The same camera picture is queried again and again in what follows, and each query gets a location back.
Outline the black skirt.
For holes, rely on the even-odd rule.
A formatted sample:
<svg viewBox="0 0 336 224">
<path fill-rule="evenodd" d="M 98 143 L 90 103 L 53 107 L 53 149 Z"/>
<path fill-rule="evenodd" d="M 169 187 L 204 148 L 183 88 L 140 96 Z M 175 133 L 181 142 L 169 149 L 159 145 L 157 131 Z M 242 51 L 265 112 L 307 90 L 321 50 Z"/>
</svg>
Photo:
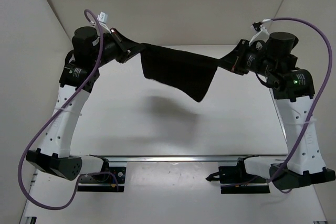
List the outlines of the black skirt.
<svg viewBox="0 0 336 224">
<path fill-rule="evenodd" d="M 217 68 L 232 71 L 237 60 L 233 53 L 216 59 L 147 43 L 141 46 L 144 77 L 177 88 L 196 102 L 204 99 Z"/>
</svg>

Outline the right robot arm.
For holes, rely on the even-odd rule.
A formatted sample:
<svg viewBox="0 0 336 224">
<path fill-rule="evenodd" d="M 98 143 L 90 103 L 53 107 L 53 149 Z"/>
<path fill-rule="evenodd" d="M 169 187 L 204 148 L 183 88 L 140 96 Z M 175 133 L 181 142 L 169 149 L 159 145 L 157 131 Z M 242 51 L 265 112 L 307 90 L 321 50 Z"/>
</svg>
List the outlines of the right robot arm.
<svg viewBox="0 0 336 224">
<path fill-rule="evenodd" d="M 272 91 L 288 150 L 284 160 L 252 155 L 220 167 L 217 178 L 224 189 L 273 183 L 289 191 L 335 180 L 335 171 L 326 167 L 320 153 L 313 118 L 321 92 L 314 89 L 311 73 L 297 67 L 292 54 L 297 43 L 295 35 L 275 32 L 264 40 L 242 39 L 221 59 L 222 68 L 241 75 L 252 72 Z"/>
</svg>

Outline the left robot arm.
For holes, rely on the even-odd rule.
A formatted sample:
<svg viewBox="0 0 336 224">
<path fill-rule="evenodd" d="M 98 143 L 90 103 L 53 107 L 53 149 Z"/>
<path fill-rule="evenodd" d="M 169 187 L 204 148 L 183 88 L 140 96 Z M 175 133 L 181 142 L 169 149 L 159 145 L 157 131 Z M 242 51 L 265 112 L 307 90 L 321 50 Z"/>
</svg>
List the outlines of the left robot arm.
<svg viewBox="0 0 336 224">
<path fill-rule="evenodd" d="M 26 161 L 42 172 L 67 180 L 92 174 L 96 180 L 104 181 L 110 174 L 107 159 L 71 155 L 72 136 L 81 110 L 100 76 L 98 68 L 112 60 L 125 63 L 145 46 L 125 38 L 115 29 L 99 36 L 97 30 L 89 26 L 75 31 L 72 45 L 59 80 L 55 118 L 44 130 L 40 145 L 28 151 Z"/>
</svg>

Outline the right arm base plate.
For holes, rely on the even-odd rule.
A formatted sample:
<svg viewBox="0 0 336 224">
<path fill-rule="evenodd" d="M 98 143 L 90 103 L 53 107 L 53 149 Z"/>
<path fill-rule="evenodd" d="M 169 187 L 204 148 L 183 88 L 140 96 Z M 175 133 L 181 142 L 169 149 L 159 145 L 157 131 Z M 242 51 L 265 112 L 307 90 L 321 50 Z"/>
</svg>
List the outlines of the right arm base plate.
<svg viewBox="0 0 336 224">
<path fill-rule="evenodd" d="M 208 175 L 208 182 L 220 182 L 221 194 L 269 194 L 266 180 L 246 172 L 244 161 L 247 156 L 238 158 L 235 166 L 219 166 L 218 171 Z"/>
</svg>

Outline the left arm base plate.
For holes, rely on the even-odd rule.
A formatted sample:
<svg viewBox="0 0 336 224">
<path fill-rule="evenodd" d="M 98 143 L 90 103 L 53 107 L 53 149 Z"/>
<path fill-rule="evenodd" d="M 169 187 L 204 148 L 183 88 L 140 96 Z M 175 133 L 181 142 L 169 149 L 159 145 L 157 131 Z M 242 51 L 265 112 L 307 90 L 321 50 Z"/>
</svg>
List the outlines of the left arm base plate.
<svg viewBox="0 0 336 224">
<path fill-rule="evenodd" d="M 114 175 L 102 174 L 81 177 L 77 187 L 78 192 L 92 193 L 123 193 L 127 174 L 126 162 L 110 162 L 109 172 Z"/>
</svg>

